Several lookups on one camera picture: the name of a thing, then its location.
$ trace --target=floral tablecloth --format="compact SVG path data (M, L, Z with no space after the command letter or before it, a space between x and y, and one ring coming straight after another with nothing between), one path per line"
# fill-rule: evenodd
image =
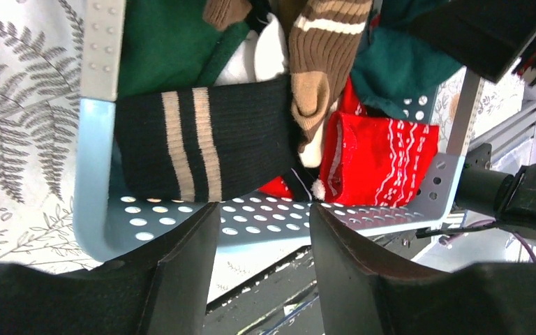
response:
M0 262L53 273L98 264L77 245L71 225L84 5L0 0ZM463 76L457 73L438 94L441 148ZM520 109L523 85L507 77L484 92L476 133ZM209 300L296 247L217 257Z

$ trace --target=perforated basket wall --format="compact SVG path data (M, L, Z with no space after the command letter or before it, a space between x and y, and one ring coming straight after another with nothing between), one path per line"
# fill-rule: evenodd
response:
M79 245L97 260L109 260L160 236L202 207L175 201L137 200L126 189L119 161L112 159L114 103L123 1L88 0L73 227ZM113 29L95 29L107 25ZM106 83L94 85L94 82ZM436 89L401 101L409 120L430 122ZM448 213L461 173L463 157L438 154L419 195L407 207L321 205L366 236L428 227ZM251 193L221 204L218 252L240 251L266 243L309 244L312 204Z

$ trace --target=black cable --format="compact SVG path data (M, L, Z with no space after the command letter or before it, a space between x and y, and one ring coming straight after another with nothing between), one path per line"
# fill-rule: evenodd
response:
M488 230L492 228L496 228L496 222L492 222L487 225L481 225L479 227L425 230L423 232L416 232L416 238L423 239L425 237L431 237L431 236L437 236L437 235L455 235L455 234L463 234L465 232L481 232L483 230Z

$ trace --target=ribbed brown sock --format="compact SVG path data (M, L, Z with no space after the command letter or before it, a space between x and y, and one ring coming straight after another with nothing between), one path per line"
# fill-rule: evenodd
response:
M207 0L202 18L218 31L246 19L252 9L248 0Z
M372 0L309 0L289 37L292 115L305 144L315 137L355 60Z

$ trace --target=dark green fabric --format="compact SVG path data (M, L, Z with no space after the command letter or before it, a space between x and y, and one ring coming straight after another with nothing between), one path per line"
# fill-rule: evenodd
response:
M211 86L249 32L202 19L206 0L128 0L118 98Z
M355 91L366 106L381 109L390 117L405 119L400 105L403 99L429 92L462 67L444 52L405 32L414 17L445 2L383 3L373 42L358 53L350 71Z

